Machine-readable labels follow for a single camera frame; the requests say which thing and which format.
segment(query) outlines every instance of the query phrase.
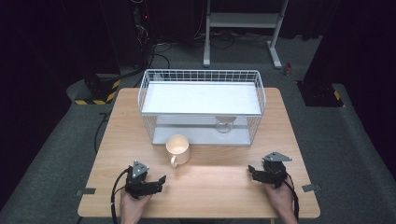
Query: human hand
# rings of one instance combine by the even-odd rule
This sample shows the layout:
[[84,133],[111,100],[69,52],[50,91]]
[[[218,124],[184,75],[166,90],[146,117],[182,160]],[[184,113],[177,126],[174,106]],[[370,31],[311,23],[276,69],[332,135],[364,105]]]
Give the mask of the human hand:
[[[286,182],[293,188],[290,177]],[[298,223],[293,213],[293,195],[289,187],[282,183],[279,188],[275,189],[273,184],[262,184],[273,208],[285,224]]]
[[150,201],[152,195],[146,195],[137,200],[125,189],[120,190],[120,195],[121,224],[136,224],[142,217],[146,204]]

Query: mug handle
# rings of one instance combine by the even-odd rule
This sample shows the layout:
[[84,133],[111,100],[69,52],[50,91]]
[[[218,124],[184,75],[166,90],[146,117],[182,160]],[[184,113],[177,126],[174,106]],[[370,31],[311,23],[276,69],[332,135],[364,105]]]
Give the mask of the mug handle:
[[176,156],[172,156],[171,165],[172,165],[173,168],[177,167]]

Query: wooden table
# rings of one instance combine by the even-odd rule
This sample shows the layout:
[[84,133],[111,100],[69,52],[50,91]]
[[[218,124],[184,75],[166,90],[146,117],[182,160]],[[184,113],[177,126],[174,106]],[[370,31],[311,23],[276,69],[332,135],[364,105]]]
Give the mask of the wooden table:
[[[147,181],[166,175],[163,192],[155,194],[143,217],[276,217],[261,183],[253,181],[248,165],[262,170],[262,157],[277,151],[292,176],[300,203],[300,217],[318,217],[310,180],[278,89],[265,88],[267,107],[250,147],[191,146],[188,163],[172,168],[165,146],[150,143],[137,107],[138,89],[120,90],[78,208],[82,217],[111,217],[110,195],[116,178],[138,160],[149,166]],[[125,184],[126,175],[119,188]],[[120,194],[116,197],[117,214]]]

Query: metal stand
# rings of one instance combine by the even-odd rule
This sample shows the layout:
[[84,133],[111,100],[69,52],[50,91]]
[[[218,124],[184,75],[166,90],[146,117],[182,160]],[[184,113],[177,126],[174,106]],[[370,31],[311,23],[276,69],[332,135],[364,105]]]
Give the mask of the metal stand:
[[210,66],[210,27],[249,27],[273,28],[274,34],[271,41],[267,41],[274,67],[282,68],[277,56],[275,44],[279,30],[285,17],[289,0],[284,0],[279,13],[216,13],[210,11],[210,0],[207,0],[204,67]]

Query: shelf leg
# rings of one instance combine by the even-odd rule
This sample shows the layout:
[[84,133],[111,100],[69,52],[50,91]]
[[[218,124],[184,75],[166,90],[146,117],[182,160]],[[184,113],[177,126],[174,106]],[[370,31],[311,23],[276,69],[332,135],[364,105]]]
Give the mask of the shelf leg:
[[210,66],[210,0],[207,0],[204,67]]
[[282,26],[283,18],[285,17],[285,11],[288,6],[289,0],[284,0],[282,4],[282,8],[280,9],[279,16],[276,21],[276,28],[274,30],[274,35],[271,41],[267,41],[268,49],[270,51],[271,57],[274,62],[274,67],[276,69],[281,69],[282,64],[280,63],[279,57],[277,56],[275,44],[277,41],[277,37],[279,36],[280,27]]

